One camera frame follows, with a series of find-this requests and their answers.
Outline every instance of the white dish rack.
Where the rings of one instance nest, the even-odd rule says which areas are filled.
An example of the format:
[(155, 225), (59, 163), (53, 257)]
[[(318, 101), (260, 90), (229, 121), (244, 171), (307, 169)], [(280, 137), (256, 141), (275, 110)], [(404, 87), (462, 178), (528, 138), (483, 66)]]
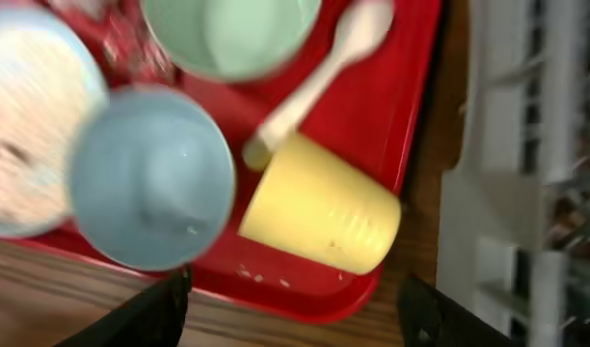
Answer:
[[(528, 346), (562, 345), (567, 258), (547, 249), (556, 186), (577, 160), (590, 0), (471, 0), (462, 155), (442, 179), (437, 287)], [(530, 302), (512, 295), (517, 250)]]

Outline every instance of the spoon handle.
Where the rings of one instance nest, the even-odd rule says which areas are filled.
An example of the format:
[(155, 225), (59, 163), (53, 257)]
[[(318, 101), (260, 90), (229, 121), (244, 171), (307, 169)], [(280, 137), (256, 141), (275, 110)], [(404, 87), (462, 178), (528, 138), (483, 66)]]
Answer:
[(244, 161), (249, 169), (261, 171), (265, 168), (274, 151), (306, 119), (309, 111), (342, 68), (342, 61), (330, 55), (297, 91), (265, 119), (244, 145)]

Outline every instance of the green cup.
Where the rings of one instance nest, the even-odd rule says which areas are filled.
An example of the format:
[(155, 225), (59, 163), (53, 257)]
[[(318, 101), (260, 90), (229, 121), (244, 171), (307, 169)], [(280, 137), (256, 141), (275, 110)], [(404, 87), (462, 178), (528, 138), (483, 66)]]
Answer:
[(305, 42), (321, 0), (143, 0), (147, 24), (173, 62), (213, 80), (254, 80)]

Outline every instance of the bowl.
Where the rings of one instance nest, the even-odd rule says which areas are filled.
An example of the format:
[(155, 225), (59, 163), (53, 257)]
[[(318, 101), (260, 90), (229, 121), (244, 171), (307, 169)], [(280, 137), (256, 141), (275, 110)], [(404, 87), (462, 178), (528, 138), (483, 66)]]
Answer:
[(321, 0), (143, 0), (149, 29), (173, 62), (212, 80), (257, 79), (289, 60)]
[(167, 88), (122, 90), (79, 137), (69, 192), (81, 234), (125, 266), (192, 261), (230, 216), (235, 170), (201, 106)]
[[(87, 94), (94, 98), (95, 107), (101, 106), (107, 101), (106, 97), (106, 82), (90, 54), (89, 50), (83, 42), (74, 34), (74, 32), (60, 19), (51, 13), (35, 7), (20, 7), (10, 5), (0, 5), (0, 35), (11, 33), (18, 30), (36, 29), (37, 31), (52, 34), (67, 44), (70, 51), (73, 52), (77, 58), (79, 65), (82, 67), (83, 78), (82, 84), (86, 89)], [(23, 56), (10, 54), (6, 45), (0, 45), (0, 70), (5, 72), (3, 75), (12, 76), (13, 78), (4, 80), (2, 83), (14, 83), (15, 89), (18, 85), (25, 84), (27, 88), (34, 88), (40, 81), (32, 80), (31, 73), (26, 73), (32, 69), (31, 65), (24, 60)], [(45, 97), (44, 102), (56, 102), (49, 97)], [(22, 225), (11, 221), (0, 221), (0, 237), (32, 237), (50, 231), (53, 227), (62, 223), (65, 218), (69, 216), (69, 211), (53, 215), (52, 218), (44, 220), (40, 223), (32, 223)]]

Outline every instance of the dish rack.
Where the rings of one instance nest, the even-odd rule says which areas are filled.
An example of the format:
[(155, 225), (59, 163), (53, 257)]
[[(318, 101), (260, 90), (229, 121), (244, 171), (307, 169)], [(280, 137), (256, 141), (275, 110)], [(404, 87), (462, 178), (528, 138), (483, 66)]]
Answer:
[[(46, 7), (44, 0), (0, 0)], [(138, 0), (121, 0), (122, 11), (140, 16)], [(233, 153), (263, 118), (310, 74), (330, 50), (334, 28), (351, 0), (324, 1), (316, 26), (297, 59), (280, 73), (248, 83), (224, 85), (175, 71), (173, 79), (139, 80), (127, 66), (114, 67), (105, 55), (108, 28), (74, 13), (55, 12), (88, 46), (111, 89), (163, 83), (193, 97), (224, 133)], [(388, 38), (370, 59), (337, 77), (308, 115), (302, 132), (361, 169), (394, 194), (402, 186), (428, 64), (435, 44), (441, 0), (394, 0), (395, 21)], [(260, 175), (235, 157), (238, 192), (231, 219), (214, 246), (192, 264), (193, 290), (307, 323), (330, 323), (359, 310), (372, 296), (382, 266), (364, 276), (342, 272), (265, 247), (237, 235)], [(18, 245), (73, 257), (139, 276), (93, 249), (73, 222), (43, 235), (10, 240)]]
[(519, 345), (590, 346), (590, 0), (474, 0), (470, 15), (437, 287)]

